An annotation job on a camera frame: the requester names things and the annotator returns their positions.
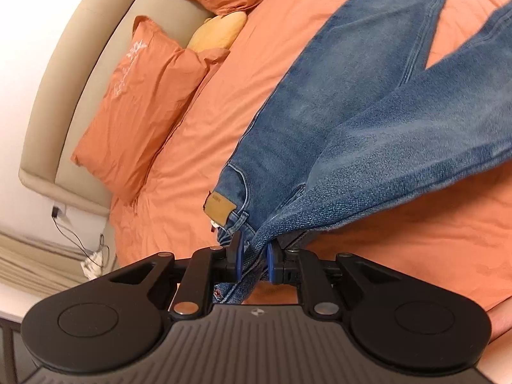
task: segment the orange bed sheet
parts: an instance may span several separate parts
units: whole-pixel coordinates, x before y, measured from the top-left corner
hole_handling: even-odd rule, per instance
[[[263,0],[249,15],[231,54],[157,156],[138,200],[114,201],[122,265],[159,251],[188,258],[216,243],[202,210],[209,190],[254,114],[344,1]],[[428,65],[507,1],[446,0]],[[310,248],[325,259],[359,254],[490,309],[512,295],[512,163],[323,233]]]

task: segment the jeans leather label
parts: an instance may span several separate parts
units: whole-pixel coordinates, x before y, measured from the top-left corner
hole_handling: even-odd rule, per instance
[[[235,209],[236,205],[218,192],[211,192],[203,205],[204,213],[220,226],[226,225],[227,217]]]

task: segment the circular pad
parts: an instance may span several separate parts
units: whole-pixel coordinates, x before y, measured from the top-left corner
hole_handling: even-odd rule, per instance
[[[71,306],[59,316],[59,326],[68,335],[93,338],[111,331],[119,320],[117,312],[107,305],[84,303]]]
[[[75,374],[111,371],[139,359],[156,344],[163,323],[137,287],[90,282],[42,300],[21,325],[27,349],[39,364]]]
[[[480,306],[419,281],[379,284],[355,307],[350,327],[375,358],[429,374],[472,367],[491,336]]]
[[[452,327],[450,309],[432,301],[412,301],[395,310],[396,322],[405,330],[420,335],[435,335]]]

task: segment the jeans seam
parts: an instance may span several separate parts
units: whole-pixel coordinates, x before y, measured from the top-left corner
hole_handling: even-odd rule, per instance
[[[238,217],[237,221],[233,224],[231,228],[228,228],[226,232],[230,236],[233,236],[233,234],[237,232],[245,224],[245,221],[247,221],[248,217],[249,215],[246,212],[242,212],[242,215]]]
[[[348,5],[350,4],[350,1],[351,0],[347,0],[345,1],[345,3],[343,5]],[[320,27],[320,29],[318,29],[318,31],[315,33],[315,35],[311,38],[311,40],[306,44],[305,47],[307,47],[311,42],[313,41],[317,41],[319,38],[321,38],[322,36],[322,31],[326,28],[329,28],[330,27],[330,23],[332,21],[334,21],[334,18],[336,17],[336,12],[332,13],[332,15],[327,19],[327,21],[322,25],[322,27]],[[231,159],[235,156],[235,153],[236,151],[238,150],[240,144],[242,143],[243,139],[245,138],[245,136],[247,136],[249,134],[249,132],[252,130],[252,128],[254,127],[254,124],[256,123],[258,117],[260,116],[260,112],[263,111],[263,109],[265,108],[265,106],[268,104],[268,102],[270,101],[270,99],[272,98],[272,96],[274,95],[274,93],[277,91],[277,89],[280,87],[281,83],[284,82],[296,69],[296,66],[297,64],[299,63],[299,61],[301,60],[301,55],[302,53],[300,53],[296,59],[293,61],[293,63],[291,64],[290,68],[288,68],[288,70],[285,72],[285,74],[283,75],[283,77],[280,79],[280,81],[277,83],[277,85],[274,87],[274,89],[272,90],[272,92],[270,93],[270,95],[267,97],[267,99],[265,100],[265,102],[262,104],[262,106],[259,108],[258,112],[254,115],[254,117],[252,118],[252,121],[250,122],[249,126],[246,128],[246,130],[244,131],[244,133],[242,134],[242,136],[240,137],[240,139],[238,140],[237,144],[236,144],[236,147],[235,149],[233,150],[233,153],[231,154],[231,156],[229,157],[227,163],[226,163],[226,166],[228,166],[230,163],[231,163]]]
[[[286,198],[284,201],[282,201],[279,206],[277,206],[276,210],[274,213],[279,213],[279,211],[284,208],[286,205],[288,205],[289,202],[292,202],[295,200],[294,196],[297,195],[299,192],[303,191],[304,188],[306,187],[306,184],[305,183],[301,183],[300,185],[298,185],[291,193],[291,195]]]
[[[480,46],[481,44],[492,40],[496,36],[498,36],[506,27],[506,23],[510,21],[512,18],[512,8],[510,8],[508,11],[506,11],[500,18],[496,20],[494,25],[492,26],[492,29],[483,37],[479,39],[475,39],[474,41],[469,41],[468,44],[463,45],[458,51],[457,54],[460,55],[461,53],[465,53],[466,51],[475,48],[477,46]]]
[[[405,63],[404,75],[400,79],[397,87],[407,83],[412,76],[414,66],[416,65],[416,61],[418,60],[419,53],[421,52],[421,48],[425,44],[425,39],[427,37],[427,31],[430,30],[433,22],[437,20],[437,17],[434,16],[434,12],[439,8],[441,4],[444,4],[444,0],[433,0],[430,7],[427,9],[427,13],[423,18],[423,23],[419,29],[418,36],[416,38],[416,42],[409,54],[409,57]]]
[[[235,216],[235,219],[236,219],[236,222],[234,223],[234,226],[236,225],[236,223],[241,219],[241,218],[245,218],[244,219],[244,223],[242,225],[239,226],[239,228],[242,228],[242,226],[245,225],[246,228],[248,228],[253,236],[256,235],[256,231],[254,230],[254,228],[252,226],[250,226],[250,224],[247,222],[247,218],[249,217],[249,214],[247,214],[246,212],[242,212],[242,216],[238,215],[238,213],[236,211],[231,211],[231,213]],[[228,234],[229,236],[233,236],[232,233],[230,233],[230,229],[231,228],[224,228],[223,226],[219,226],[218,229],[222,229],[226,234]]]
[[[244,172],[242,172],[241,169],[239,169],[237,166],[235,166],[232,163],[228,163],[226,167],[230,167],[233,169],[236,173],[238,173],[242,177],[242,181],[244,182],[244,188],[245,188],[245,200],[242,206],[240,207],[240,212],[244,211],[247,204],[249,203],[249,200],[251,198],[251,186],[248,177],[245,175]]]

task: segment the yellow pillow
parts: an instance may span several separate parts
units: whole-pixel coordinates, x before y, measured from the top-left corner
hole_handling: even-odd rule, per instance
[[[207,49],[229,49],[247,21],[244,12],[232,12],[226,16],[206,19],[196,30],[187,48],[195,52]]]

